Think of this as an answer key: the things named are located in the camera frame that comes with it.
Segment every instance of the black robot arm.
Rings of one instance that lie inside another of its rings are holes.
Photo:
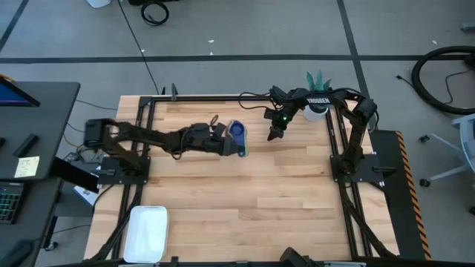
[[[313,92],[304,88],[296,88],[289,91],[289,93],[285,93],[276,86],[270,89],[269,98],[279,108],[274,110],[267,108],[264,114],[264,118],[272,120],[268,141],[284,136],[287,125],[299,109],[303,110],[307,105],[335,106],[341,112],[341,115],[350,121],[353,127],[348,147],[341,155],[340,169],[349,175],[358,170],[364,158],[363,148],[361,147],[364,132],[367,123],[377,108],[372,99],[367,99],[358,91],[350,88]],[[351,111],[346,100],[356,101],[358,104]]]
[[[236,144],[230,135],[222,136],[226,126],[217,123],[217,116],[211,124],[195,123],[178,131],[163,133],[134,126],[129,122],[116,122],[113,119],[90,119],[86,122],[84,146],[100,149],[110,157],[121,160],[123,167],[138,170],[140,157],[135,151],[127,151],[119,142],[134,141],[161,147],[175,159],[185,151],[203,151],[221,156],[236,154],[245,150]]]

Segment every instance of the black metal frame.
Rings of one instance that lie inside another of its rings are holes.
[[[268,100],[266,96],[242,96],[241,98],[239,96],[179,96],[179,95],[173,95],[173,96],[142,96],[140,98],[140,104],[139,104],[139,110],[137,111],[137,120],[136,120],[136,125],[141,125],[142,120],[143,120],[143,113],[144,113],[144,107],[145,105],[149,105],[149,110],[148,110],[148,118],[147,118],[147,123],[146,123],[146,128],[151,129],[153,120],[154,120],[154,112],[155,112],[155,105],[158,102],[219,102],[219,101],[266,101]],[[337,111],[337,119],[338,119],[338,129],[341,134],[341,141],[343,143],[343,146],[346,147],[348,144],[348,139],[343,123],[343,117],[341,114]],[[335,137],[335,129],[333,127],[333,121],[330,116],[330,113],[327,113],[326,115],[326,121],[327,121],[327,129],[328,129],[328,134],[330,136],[330,145],[332,148],[332,155],[333,156],[338,156],[338,146],[336,142],[336,137]],[[132,144],[132,150],[136,151],[137,150],[137,144],[133,143]],[[148,157],[148,145],[145,144],[142,150],[142,156]],[[351,190],[353,193],[353,203],[355,203],[356,210],[358,214],[362,217],[364,221],[364,212],[362,208],[362,203],[361,203],[361,196],[359,194],[358,190],[358,185],[356,182],[351,182]],[[125,214],[125,210],[127,209],[127,201],[128,201],[128,195],[130,191],[130,185],[124,185],[124,191],[122,193],[122,203],[120,206],[119,210],[119,218],[118,222],[121,220],[121,218]],[[352,222],[352,216],[350,215],[349,211],[344,207],[342,203],[342,208],[343,208],[343,214],[344,214],[344,221],[345,221],[345,226],[347,230],[347,238],[348,238],[348,245],[350,249],[350,254],[351,257],[357,258],[360,257],[358,255],[358,248],[356,245],[356,237],[355,237],[355,232],[353,228],[353,222]],[[363,248],[364,248],[364,254],[367,257],[372,257],[372,250],[371,250],[371,245],[370,242],[366,236],[366,234],[361,230],[361,236],[363,238]],[[114,246],[113,254],[112,254],[112,259],[117,259],[119,256],[119,248],[120,248],[120,242]]]

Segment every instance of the black desk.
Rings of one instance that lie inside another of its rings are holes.
[[[34,177],[19,181],[27,185],[23,206],[16,223],[0,224],[0,258],[18,241],[36,240],[33,251],[21,266],[33,266],[39,249],[49,243],[55,224],[54,208],[62,179],[96,191],[96,177],[56,158],[66,123],[73,109],[79,84],[76,82],[17,82],[17,86],[41,102],[39,108],[0,107],[0,179],[12,179],[18,158],[12,153],[29,134],[39,141],[26,156],[40,156]]]

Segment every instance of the white paper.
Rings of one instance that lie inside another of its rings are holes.
[[[31,177],[36,175],[39,156],[20,158],[16,166],[15,178]]]

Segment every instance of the wooden table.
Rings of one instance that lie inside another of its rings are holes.
[[[122,96],[117,120],[135,123],[139,98]],[[289,246],[314,260],[349,260],[325,119],[308,122],[299,111],[283,139],[267,142],[270,121],[263,118],[263,109],[244,110],[237,102],[160,102],[152,128],[175,131],[191,123],[209,122],[215,114],[224,124],[238,119],[246,126],[247,158],[190,151],[175,161],[161,148],[150,151],[150,178],[142,205],[162,205],[170,213],[163,261],[172,256],[181,262],[278,261]],[[332,117],[337,125],[333,111]],[[345,125],[349,135],[351,125],[347,120]],[[372,151],[368,135],[363,146],[365,153]],[[383,193],[365,183],[359,188],[368,225],[397,254]],[[85,258],[97,253],[115,228],[121,196],[122,186],[116,185],[97,203]],[[363,255],[354,221],[353,225]]]

